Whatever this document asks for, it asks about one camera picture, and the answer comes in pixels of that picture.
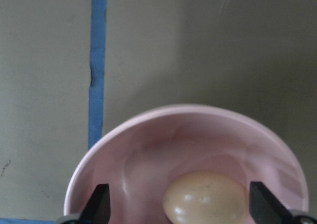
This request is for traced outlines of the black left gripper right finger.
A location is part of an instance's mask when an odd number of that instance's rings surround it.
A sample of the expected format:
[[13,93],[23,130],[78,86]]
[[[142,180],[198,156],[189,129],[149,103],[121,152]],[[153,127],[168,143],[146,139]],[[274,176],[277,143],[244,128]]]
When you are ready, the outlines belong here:
[[260,181],[250,182],[249,213],[256,224],[290,224],[293,215]]

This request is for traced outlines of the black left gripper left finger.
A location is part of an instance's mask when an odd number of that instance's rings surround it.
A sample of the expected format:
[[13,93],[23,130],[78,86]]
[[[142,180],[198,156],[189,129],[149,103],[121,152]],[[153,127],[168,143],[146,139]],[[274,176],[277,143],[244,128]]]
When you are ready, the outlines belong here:
[[110,219],[109,184],[98,184],[79,217],[80,224],[107,224]]

